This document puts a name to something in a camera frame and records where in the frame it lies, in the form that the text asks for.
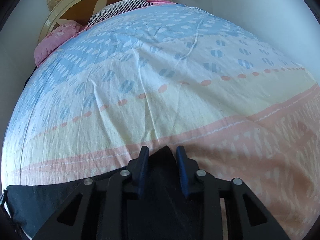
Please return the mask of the black pants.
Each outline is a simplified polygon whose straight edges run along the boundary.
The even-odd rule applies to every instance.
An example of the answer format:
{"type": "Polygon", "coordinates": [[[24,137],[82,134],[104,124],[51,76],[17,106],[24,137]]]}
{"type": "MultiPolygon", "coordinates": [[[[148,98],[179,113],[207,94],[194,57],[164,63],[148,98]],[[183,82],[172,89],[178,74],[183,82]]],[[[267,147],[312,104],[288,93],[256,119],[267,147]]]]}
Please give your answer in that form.
{"type": "MultiPolygon", "coordinates": [[[[108,179],[125,168],[90,178],[108,179]]],[[[7,187],[1,196],[1,239],[35,239],[43,224],[84,180],[7,187]]],[[[201,239],[202,205],[197,195],[184,197],[176,152],[168,147],[149,153],[143,195],[126,193],[123,201],[123,239],[201,239]]]]}

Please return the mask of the polka dot bed sheet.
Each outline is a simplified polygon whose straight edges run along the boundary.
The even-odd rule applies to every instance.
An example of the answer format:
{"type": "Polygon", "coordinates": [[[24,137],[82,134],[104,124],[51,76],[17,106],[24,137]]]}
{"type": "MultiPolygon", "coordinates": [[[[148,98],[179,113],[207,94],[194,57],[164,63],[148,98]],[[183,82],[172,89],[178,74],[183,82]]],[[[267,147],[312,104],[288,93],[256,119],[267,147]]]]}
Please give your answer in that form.
{"type": "Polygon", "coordinates": [[[143,145],[182,145],[215,177],[240,177],[291,239],[319,217],[319,85],[282,52],[201,9],[129,11],[57,48],[15,106],[2,185],[99,175],[143,145]]]}

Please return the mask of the pink pillow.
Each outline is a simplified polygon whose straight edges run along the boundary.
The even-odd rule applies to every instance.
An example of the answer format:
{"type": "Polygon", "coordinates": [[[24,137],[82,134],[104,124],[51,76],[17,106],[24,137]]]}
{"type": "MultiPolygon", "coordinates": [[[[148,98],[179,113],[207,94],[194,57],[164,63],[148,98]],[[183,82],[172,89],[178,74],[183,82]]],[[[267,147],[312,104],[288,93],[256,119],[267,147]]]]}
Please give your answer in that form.
{"type": "Polygon", "coordinates": [[[51,31],[35,48],[34,60],[37,67],[59,46],[78,35],[84,27],[78,22],[69,21],[51,31]]]}

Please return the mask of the striped pillow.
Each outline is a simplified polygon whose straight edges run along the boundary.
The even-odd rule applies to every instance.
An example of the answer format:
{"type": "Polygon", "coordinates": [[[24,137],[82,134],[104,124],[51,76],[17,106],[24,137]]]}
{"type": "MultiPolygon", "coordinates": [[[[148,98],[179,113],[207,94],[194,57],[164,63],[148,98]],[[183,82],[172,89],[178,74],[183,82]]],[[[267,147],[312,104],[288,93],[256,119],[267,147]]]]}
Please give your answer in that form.
{"type": "Polygon", "coordinates": [[[148,2],[147,0],[122,0],[113,4],[109,4],[92,15],[92,17],[89,19],[87,27],[95,25],[113,16],[151,5],[153,5],[153,3],[148,2]]]}

